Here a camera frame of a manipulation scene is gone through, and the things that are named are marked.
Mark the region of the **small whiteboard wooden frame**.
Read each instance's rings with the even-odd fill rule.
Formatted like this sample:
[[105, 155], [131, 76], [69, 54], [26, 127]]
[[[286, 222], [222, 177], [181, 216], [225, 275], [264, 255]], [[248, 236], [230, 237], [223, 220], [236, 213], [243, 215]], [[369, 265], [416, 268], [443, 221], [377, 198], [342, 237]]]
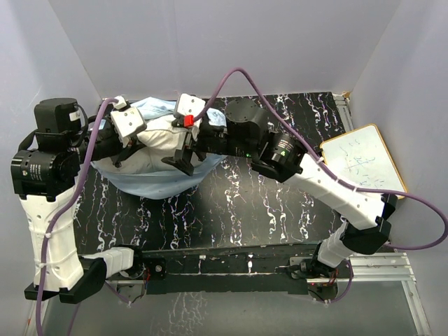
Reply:
[[407, 190], [375, 124], [324, 141], [320, 149], [328, 168], [346, 182], [362, 188]]

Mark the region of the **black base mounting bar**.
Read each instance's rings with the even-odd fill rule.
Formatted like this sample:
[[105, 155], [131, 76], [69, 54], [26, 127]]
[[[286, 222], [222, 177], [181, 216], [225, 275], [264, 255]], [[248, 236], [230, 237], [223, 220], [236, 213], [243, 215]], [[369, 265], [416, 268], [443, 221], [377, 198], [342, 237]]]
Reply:
[[136, 265], [110, 278], [119, 284], [141, 284], [148, 295], [180, 292], [287, 292], [306, 295], [317, 284], [337, 294], [351, 276], [342, 262], [336, 269], [312, 267], [313, 244], [277, 244], [234, 248], [187, 248], [142, 251]]

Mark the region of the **light blue pillowcase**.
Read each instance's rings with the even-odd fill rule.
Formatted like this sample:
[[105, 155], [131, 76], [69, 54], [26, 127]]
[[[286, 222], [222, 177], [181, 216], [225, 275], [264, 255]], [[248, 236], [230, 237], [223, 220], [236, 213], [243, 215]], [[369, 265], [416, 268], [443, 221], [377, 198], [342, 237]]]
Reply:
[[[146, 123], [162, 116], [173, 115], [175, 105], [174, 101], [154, 97], [147, 97], [132, 103], [133, 107], [139, 109]], [[192, 176], [187, 176], [177, 169], [147, 174], [113, 174], [96, 170], [117, 189], [125, 193], [152, 200], [162, 200], [198, 185], [225, 158], [224, 155], [208, 154], [206, 160], [200, 162], [197, 156], [193, 155], [191, 163], [194, 173]]]

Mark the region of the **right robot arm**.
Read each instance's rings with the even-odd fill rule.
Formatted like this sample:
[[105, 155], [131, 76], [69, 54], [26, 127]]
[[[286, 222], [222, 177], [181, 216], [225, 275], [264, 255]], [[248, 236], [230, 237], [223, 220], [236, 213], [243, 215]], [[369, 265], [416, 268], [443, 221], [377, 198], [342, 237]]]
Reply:
[[332, 180], [297, 139], [271, 131], [268, 113], [250, 99], [226, 106], [224, 126], [213, 125], [204, 115], [197, 121], [199, 131], [194, 133], [193, 119], [204, 107], [205, 102], [198, 97], [182, 94], [178, 98], [171, 124], [185, 129], [186, 134], [174, 154], [163, 158], [164, 163], [192, 176], [193, 155], [199, 160], [208, 154], [245, 157], [253, 171], [297, 186], [346, 218], [345, 224], [317, 245], [311, 258], [291, 267], [297, 277], [329, 277], [353, 253], [372, 255], [389, 240], [388, 219], [396, 210], [396, 196], [370, 196]]

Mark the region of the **aluminium frame rail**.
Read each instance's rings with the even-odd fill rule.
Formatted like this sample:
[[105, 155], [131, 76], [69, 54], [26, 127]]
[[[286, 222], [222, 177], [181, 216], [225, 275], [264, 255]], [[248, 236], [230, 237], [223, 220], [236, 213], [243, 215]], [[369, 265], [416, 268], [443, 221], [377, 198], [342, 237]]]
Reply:
[[43, 305], [46, 335], [429, 335], [405, 253], [355, 254], [308, 278], [311, 244], [146, 251], [81, 306]]

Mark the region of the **white pillow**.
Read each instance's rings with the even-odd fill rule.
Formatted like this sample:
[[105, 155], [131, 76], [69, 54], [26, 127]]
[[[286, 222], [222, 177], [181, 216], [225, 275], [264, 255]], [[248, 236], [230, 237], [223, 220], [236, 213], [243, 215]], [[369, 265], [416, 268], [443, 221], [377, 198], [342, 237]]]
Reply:
[[163, 163], [165, 157], [172, 157], [176, 147], [183, 142], [187, 129], [173, 127], [173, 115], [165, 115], [147, 122], [145, 131], [137, 134], [138, 140], [145, 146], [115, 167], [110, 158], [92, 163], [102, 172], [113, 174], [147, 174], [153, 172], [176, 170], [175, 167]]

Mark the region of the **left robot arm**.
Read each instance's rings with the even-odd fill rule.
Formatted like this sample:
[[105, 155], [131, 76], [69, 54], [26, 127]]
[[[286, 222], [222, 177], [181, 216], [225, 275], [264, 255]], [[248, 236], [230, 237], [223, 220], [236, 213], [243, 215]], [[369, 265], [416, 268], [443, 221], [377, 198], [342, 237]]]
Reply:
[[63, 303], [78, 304], [115, 274], [138, 279], [145, 263], [131, 246], [78, 254], [74, 210], [91, 162], [108, 159], [119, 167], [142, 148], [137, 140], [137, 132], [144, 128], [140, 113], [128, 101], [115, 98], [93, 131], [89, 128], [93, 118], [77, 100], [60, 97], [40, 101], [34, 116], [36, 129], [19, 145], [10, 165], [34, 251], [35, 276], [24, 296], [33, 301], [58, 297]]

